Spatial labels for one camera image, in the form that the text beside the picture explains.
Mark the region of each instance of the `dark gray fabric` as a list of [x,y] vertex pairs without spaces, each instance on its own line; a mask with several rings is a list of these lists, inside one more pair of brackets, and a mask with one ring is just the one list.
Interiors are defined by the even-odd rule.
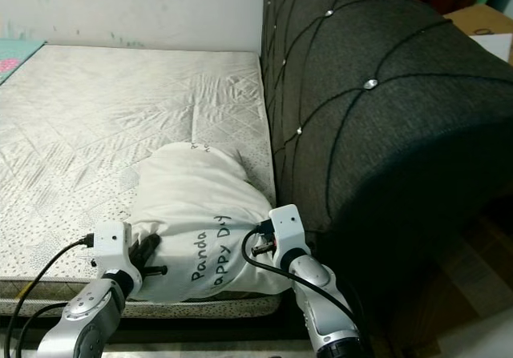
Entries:
[[384,292],[513,180],[513,70],[416,0],[265,2],[278,203]]

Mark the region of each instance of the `white cloth bag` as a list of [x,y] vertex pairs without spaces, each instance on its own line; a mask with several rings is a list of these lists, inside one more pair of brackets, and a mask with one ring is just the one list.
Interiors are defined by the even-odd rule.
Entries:
[[[137,198],[128,222],[134,240],[151,233],[161,243],[147,266],[168,266],[149,276],[136,299],[180,302],[219,292],[277,294],[286,278],[255,268],[240,253],[242,239],[268,219],[271,206],[247,182],[237,150],[195,143],[161,147],[141,165]],[[254,236],[250,247],[262,243]],[[271,264],[271,255],[256,260]]]

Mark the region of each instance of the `quilted mattress surface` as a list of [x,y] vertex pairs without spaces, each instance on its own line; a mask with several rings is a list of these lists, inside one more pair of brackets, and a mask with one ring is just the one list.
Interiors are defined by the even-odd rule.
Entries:
[[[274,203],[256,54],[44,46],[0,86],[0,117],[0,314],[62,247],[130,215],[139,163],[164,144],[232,144]],[[22,313],[72,298],[96,277],[91,257],[65,254]],[[277,304],[137,303],[126,315],[257,316]]]

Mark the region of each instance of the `cable connector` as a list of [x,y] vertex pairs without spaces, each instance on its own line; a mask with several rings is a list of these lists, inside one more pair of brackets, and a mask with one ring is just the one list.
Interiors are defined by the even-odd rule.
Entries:
[[260,246],[253,247],[251,249],[251,253],[253,256],[257,256],[257,255],[265,254],[266,252],[274,251],[274,250],[276,250],[276,244],[274,244],[274,242],[267,242],[267,243],[261,244]]
[[258,233],[261,235],[269,235],[274,233],[273,221],[271,219],[267,219],[264,222],[261,222],[256,229]]
[[95,246],[95,234],[90,232],[80,239],[82,244],[85,244],[87,248],[91,248]]

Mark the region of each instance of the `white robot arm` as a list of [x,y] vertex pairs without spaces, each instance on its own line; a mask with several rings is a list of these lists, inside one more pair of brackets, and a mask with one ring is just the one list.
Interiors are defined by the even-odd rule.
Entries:
[[[305,316],[317,358],[366,358],[361,331],[344,296],[337,290],[335,275],[312,256],[296,206],[269,212],[270,219],[251,231],[243,242],[248,263],[293,278],[296,301]],[[251,259],[245,242],[260,233],[267,242],[252,249],[254,256],[273,253],[274,266]],[[125,301],[137,293],[148,275],[165,274],[167,268],[144,267],[160,242],[150,235],[129,249],[129,225],[109,222],[95,232],[95,260],[100,278],[89,283],[63,310],[61,320],[43,338],[38,358],[99,358],[119,325]]]

